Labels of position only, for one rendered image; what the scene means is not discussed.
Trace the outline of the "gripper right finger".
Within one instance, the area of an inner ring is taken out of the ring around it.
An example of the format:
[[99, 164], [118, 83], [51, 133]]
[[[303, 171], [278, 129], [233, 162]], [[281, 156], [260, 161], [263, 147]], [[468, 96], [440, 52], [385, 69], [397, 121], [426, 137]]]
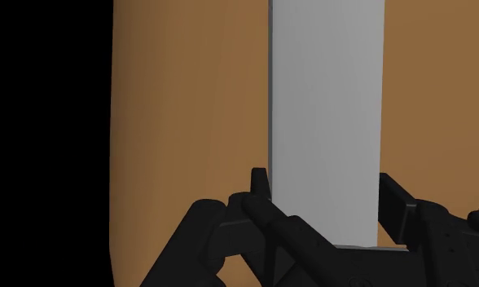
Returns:
[[427, 287], [479, 287], [479, 210], [459, 218], [381, 173], [378, 222], [394, 243], [420, 254]]

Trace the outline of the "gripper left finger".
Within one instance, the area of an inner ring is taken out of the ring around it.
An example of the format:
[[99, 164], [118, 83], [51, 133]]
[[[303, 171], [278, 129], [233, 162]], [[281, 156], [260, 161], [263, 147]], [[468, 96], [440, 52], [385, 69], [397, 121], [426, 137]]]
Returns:
[[226, 258], [240, 255], [261, 287], [336, 287], [336, 248], [271, 201], [266, 169], [227, 203], [195, 201], [139, 287], [226, 287]]

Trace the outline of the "grey rectangular slab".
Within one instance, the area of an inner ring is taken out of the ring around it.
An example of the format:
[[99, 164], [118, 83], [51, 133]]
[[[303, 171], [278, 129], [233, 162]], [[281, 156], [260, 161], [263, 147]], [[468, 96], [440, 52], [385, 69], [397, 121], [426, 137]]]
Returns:
[[385, 0], [273, 0], [274, 203], [335, 245], [377, 243]]

